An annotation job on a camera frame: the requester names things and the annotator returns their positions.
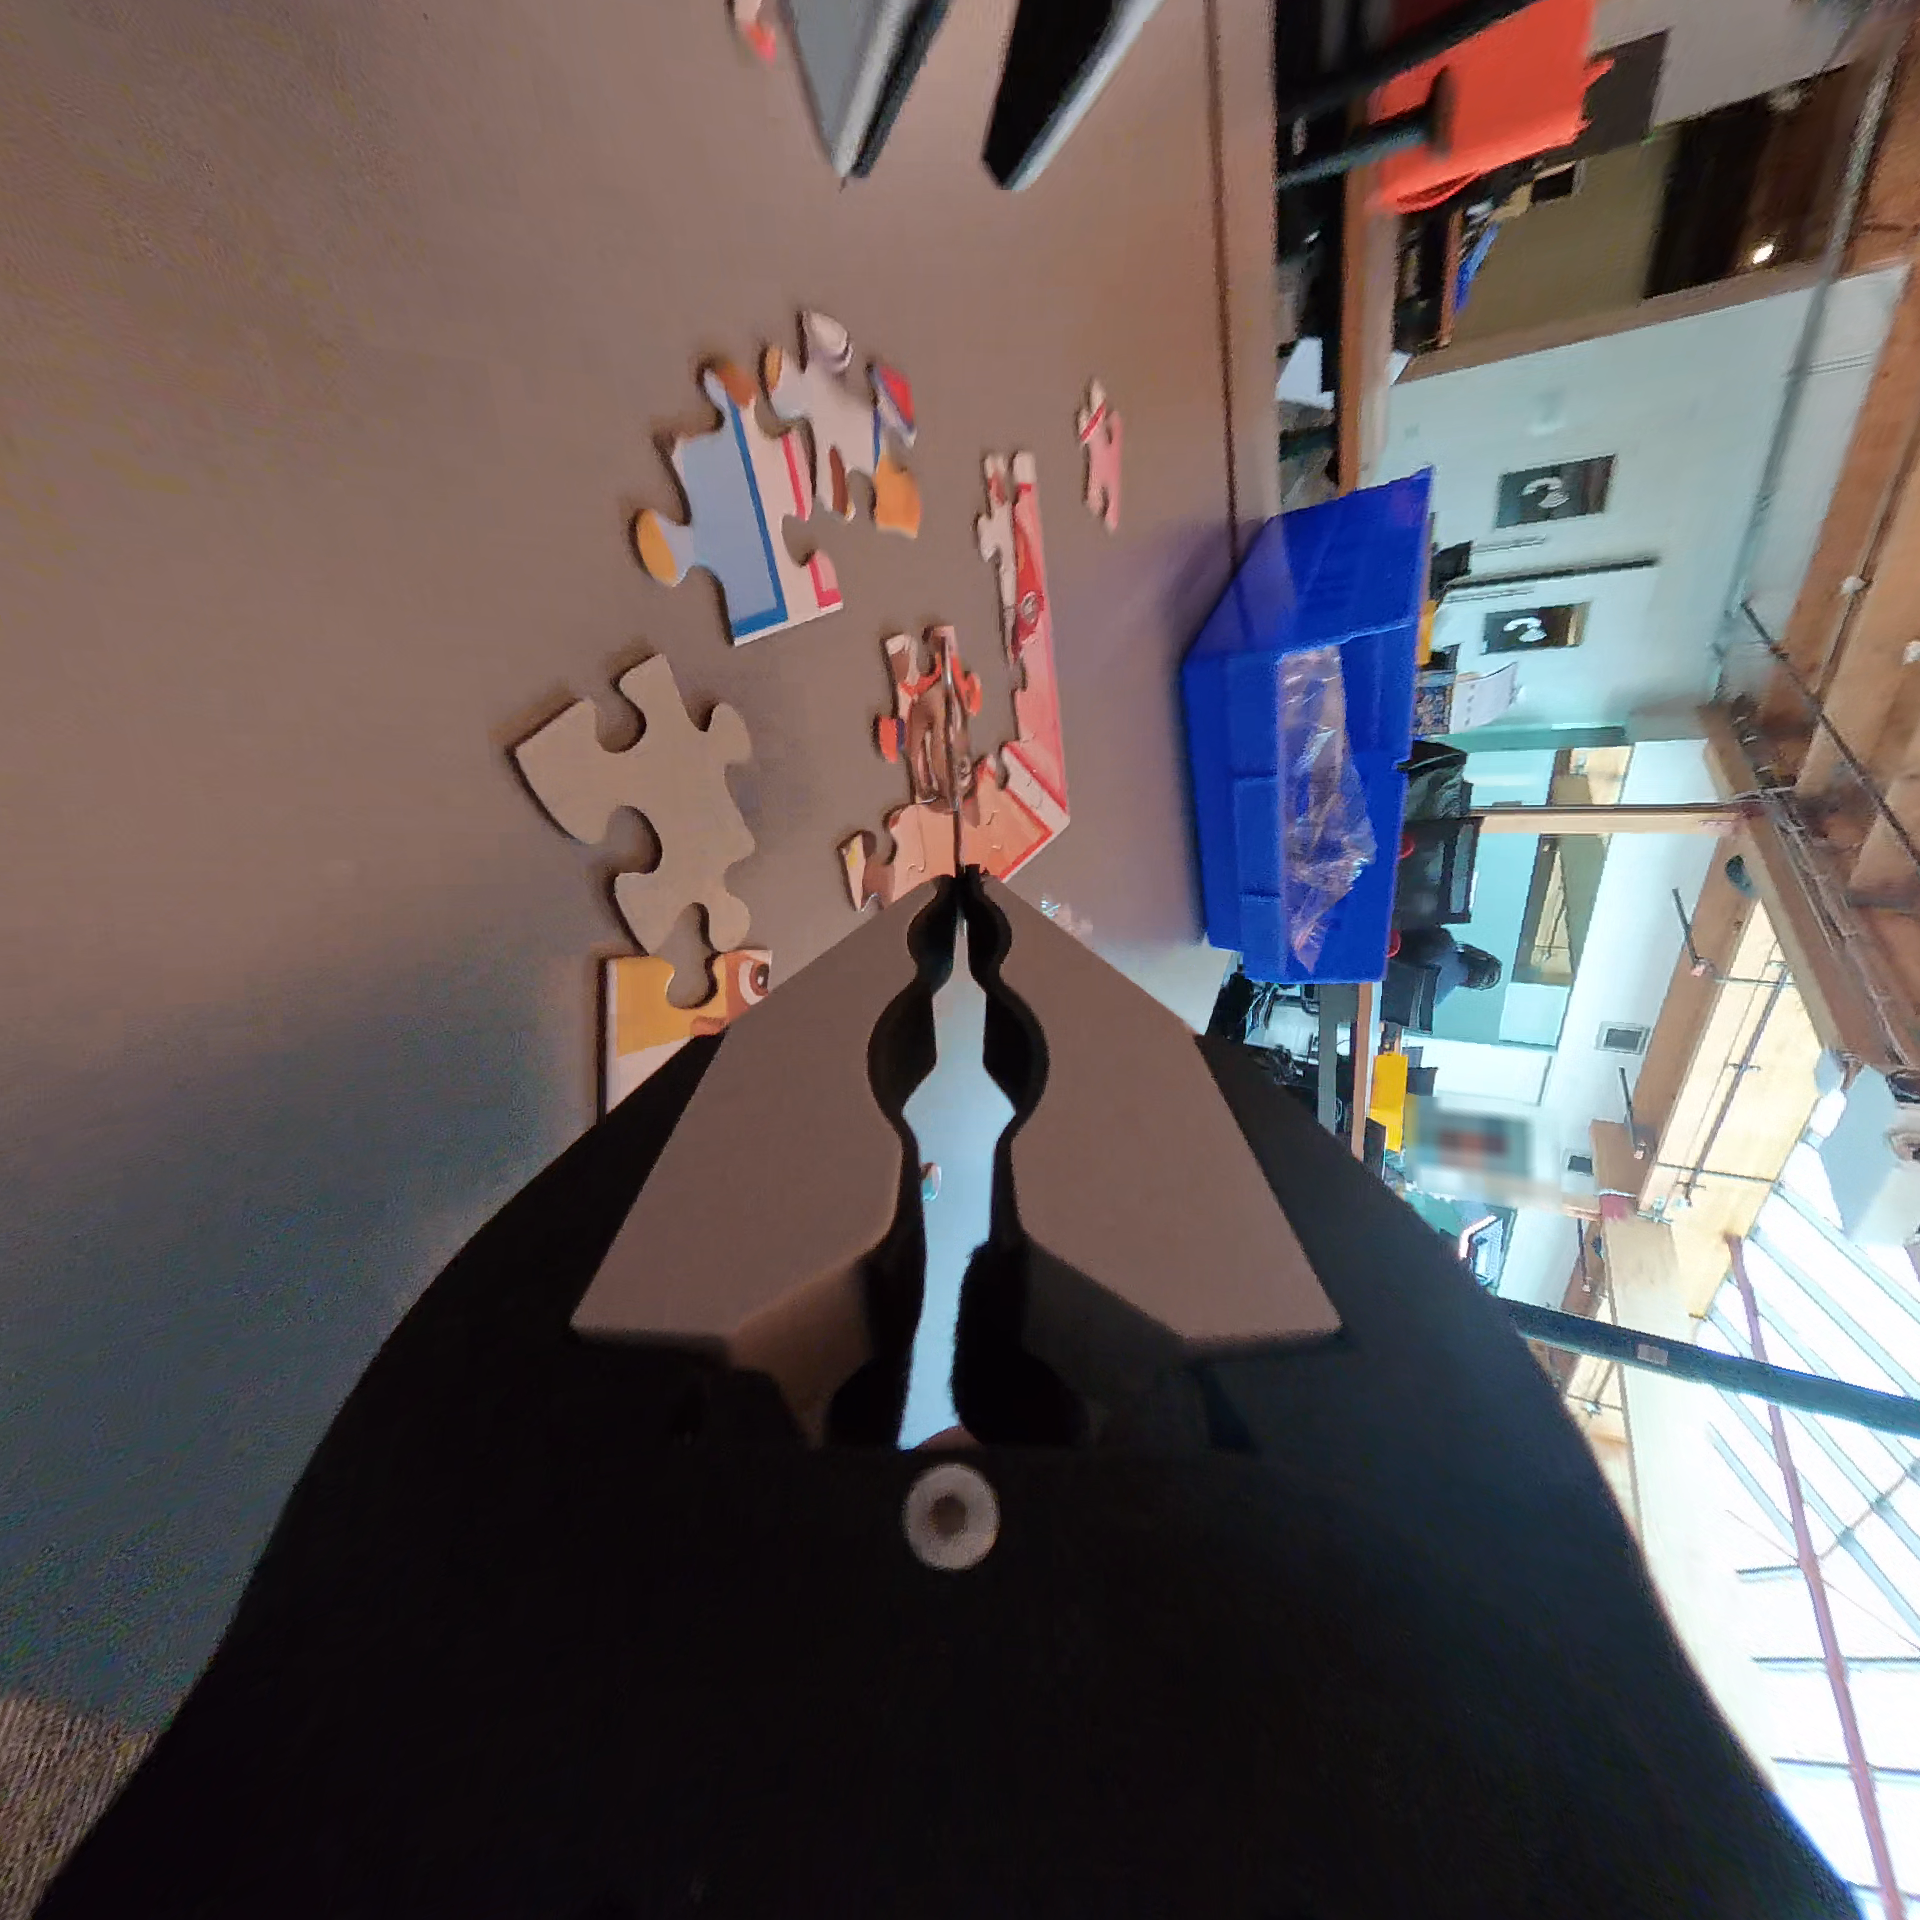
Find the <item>grey fabric seat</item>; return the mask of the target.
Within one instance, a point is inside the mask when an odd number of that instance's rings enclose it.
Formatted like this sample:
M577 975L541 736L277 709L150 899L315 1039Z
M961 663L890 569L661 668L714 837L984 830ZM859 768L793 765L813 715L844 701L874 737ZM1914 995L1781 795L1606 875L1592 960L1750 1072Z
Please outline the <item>grey fabric seat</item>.
M155 1735L2 1693L2 1915L27 1917Z

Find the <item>white puzzle piece orange knob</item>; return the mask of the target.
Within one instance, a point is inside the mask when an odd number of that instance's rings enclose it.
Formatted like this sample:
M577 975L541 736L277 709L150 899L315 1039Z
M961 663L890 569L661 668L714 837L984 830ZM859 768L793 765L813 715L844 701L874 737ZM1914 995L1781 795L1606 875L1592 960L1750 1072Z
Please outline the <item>white puzzle piece orange knob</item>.
M819 507L850 521L856 488L872 494L874 523L917 539L922 488L905 467L918 436L912 385L899 368L872 361L856 379L849 328L819 309L800 310L800 348L769 344L760 374L774 419L803 424L809 436L812 488Z

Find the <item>blue plastic bin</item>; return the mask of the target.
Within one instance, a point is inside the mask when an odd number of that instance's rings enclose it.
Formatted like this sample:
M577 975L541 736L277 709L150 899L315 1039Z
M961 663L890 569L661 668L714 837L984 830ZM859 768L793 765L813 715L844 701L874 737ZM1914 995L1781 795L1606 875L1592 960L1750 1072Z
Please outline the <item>blue plastic bin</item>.
M1386 974L1430 559L1433 468L1270 518L1182 663L1208 940L1270 985ZM1286 948L1281 899L1281 660L1334 644L1377 861L1334 912L1320 967Z

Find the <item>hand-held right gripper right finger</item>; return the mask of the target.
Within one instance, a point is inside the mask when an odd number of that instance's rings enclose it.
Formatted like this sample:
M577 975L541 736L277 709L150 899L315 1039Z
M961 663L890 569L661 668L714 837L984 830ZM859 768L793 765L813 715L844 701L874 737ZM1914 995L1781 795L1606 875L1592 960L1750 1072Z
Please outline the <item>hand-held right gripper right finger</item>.
M961 1296L974 1439L1084 1446L1195 1365L1334 1340L1189 1024L1001 883L962 877L961 905L1013 1105Z

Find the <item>clear plastic bag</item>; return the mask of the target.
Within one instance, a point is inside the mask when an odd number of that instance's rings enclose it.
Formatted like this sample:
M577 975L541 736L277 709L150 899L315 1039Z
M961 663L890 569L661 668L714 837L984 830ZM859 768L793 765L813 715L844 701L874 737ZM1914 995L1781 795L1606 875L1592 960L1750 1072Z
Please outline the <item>clear plastic bag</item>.
M1341 648L1281 660L1281 899L1286 951L1316 968L1329 927L1377 861L1349 728Z

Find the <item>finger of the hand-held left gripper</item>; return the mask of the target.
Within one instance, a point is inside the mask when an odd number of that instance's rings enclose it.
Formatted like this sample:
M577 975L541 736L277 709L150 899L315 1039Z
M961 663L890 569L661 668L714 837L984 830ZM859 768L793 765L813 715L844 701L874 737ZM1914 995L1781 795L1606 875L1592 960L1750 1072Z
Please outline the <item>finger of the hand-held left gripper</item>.
M1162 3L1019 3L980 160L1000 190L1037 180Z
M786 3L808 100L836 179L866 179L942 31L949 3Z

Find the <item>pink striped puzzle piece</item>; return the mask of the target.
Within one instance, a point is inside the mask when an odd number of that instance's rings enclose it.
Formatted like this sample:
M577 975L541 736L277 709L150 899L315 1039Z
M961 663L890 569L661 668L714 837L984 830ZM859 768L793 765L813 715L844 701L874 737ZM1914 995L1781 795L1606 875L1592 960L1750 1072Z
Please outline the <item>pink striped puzzle piece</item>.
M1120 528L1123 414L1097 377L1088 379L1074 430L1084 456L1086 507L1116 535Z

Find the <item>red fire dog puzzle section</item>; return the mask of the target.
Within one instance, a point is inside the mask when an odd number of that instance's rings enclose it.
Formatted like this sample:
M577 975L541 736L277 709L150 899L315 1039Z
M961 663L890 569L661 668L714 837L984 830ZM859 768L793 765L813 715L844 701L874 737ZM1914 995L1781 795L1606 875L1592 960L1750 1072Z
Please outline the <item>red fire dog puzzle section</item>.
M961 872L979 870L1008 880L1068 830L1073 811L1037 467L1029 451L992 452L980 464L980 477L986 503L976 516L976 551L990 565L997 588L1013 733L1000 744L974 744L976 823L965 830ZM876 718L893 707L892 679L892 707L878 710ZM856 912L893 905L924 883L944 877L922 877L897 861L884 817L881 833L849 837L838 857Z

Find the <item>dark green beam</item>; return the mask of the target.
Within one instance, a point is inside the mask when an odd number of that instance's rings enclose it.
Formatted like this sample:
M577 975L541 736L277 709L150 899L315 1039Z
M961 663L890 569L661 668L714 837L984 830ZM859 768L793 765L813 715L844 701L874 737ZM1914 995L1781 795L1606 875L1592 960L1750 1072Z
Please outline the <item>dark green beam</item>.
M1537 1303L1494 1299L1494 1305L1504 1310L1506 1321L1528 1341L1556 1352L1708 1385L1724 1395L1854 1424L1872 1433L1918 1437L1918 1400L1914 1397L1796 1372L1770 1359L1717 1352L1685 1340L1621 1328Z

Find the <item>blue white red-striped puzzle piece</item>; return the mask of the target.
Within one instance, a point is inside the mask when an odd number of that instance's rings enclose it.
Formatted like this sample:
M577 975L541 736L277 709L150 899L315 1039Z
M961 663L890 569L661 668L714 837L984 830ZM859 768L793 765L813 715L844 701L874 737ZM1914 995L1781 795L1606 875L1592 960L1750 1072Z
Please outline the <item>blue white red-striped puzzle piece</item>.
M714 424L676 435L666 451L689 513L669 518L642 510L633 516L630 539L642 572L667 588L684 584L693 572L709 574L731 646L838 613L844 592L832 559L826 551L798 557L784 536L789 521L812 513L800 436L762 427L760 384L746 368L709 361L700 384L714 407Z

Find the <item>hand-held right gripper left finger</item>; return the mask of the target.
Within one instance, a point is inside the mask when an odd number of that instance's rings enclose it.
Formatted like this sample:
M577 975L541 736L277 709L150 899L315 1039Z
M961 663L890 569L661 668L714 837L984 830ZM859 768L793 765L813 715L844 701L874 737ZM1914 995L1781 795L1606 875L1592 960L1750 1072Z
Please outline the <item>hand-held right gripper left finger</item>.
M578 1337L769 1375L817 1441L899 1441L925 1293L905 1103L937 1063L961 903L924 883L710 1044Z

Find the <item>orange panel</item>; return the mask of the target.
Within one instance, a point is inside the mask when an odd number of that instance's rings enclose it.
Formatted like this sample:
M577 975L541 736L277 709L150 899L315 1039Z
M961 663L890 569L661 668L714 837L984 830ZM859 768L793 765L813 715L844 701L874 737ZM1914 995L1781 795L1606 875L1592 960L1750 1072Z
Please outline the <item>orange panel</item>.
M1562 150L1589 125L1586 94L1612 67L1594 55L1595 3L1537 3L1379 87L1370 120L1427 107L1446 85L1437 143L1379 163L1370 208L1408 216L1498 168Z

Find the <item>grey desk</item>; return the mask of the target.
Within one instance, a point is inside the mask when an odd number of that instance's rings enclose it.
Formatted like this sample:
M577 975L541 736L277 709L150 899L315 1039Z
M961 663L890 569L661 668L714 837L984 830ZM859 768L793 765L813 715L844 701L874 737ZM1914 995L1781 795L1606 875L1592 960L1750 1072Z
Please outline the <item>grey desk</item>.
M752 731L752 936L853 931L884 632L1000 703L979 467L1040 468L1073 791L1019 877L1194 1024L1177 660L1273 512L1269 5L1163 5L1040 180L980 165L956 5L869 180L724 5L4 5L4 1693L150 1732L404 1305L592 1120L642 823L513 742L672 660ZM731 646L633 516L731 361L905 372L917 539L819 507L844 607ZM1120 528L1074 416L1123 414Z

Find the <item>brown cardboard puzzle piece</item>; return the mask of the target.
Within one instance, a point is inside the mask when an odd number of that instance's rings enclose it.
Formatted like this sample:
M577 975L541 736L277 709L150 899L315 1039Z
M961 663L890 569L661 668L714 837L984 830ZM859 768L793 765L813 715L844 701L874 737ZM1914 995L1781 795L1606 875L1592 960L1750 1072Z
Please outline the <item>brown cardboard puzzle piece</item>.
M595 707L574 701L513 748L518 775L577 844L601 845L622 811L650 824L657 864L612 877L616 912L640 948L658 951L691 909L705 919L710 948L740 948L752 912L730 872L754 853L754 837L730 771L752 759L750 731L730 703L696 721L666 656L629 668L616 689L640 721L629 748L604 744Z

